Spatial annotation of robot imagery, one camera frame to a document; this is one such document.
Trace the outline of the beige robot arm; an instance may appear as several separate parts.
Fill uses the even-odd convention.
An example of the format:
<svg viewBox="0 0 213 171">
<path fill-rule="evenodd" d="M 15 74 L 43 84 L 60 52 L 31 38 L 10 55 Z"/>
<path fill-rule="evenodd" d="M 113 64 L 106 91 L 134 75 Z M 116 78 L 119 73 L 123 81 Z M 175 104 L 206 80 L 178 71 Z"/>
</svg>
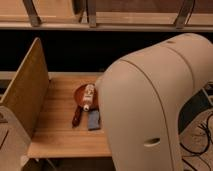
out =
<svg viewBox="0 0 213 171">
<path fill-rule="evenodd" d="M 116 171 L 183 171 L 178 117 L 213 78 L 213 43 L 185 33 L 115 61 L 98 87 Z"/>
</svg>

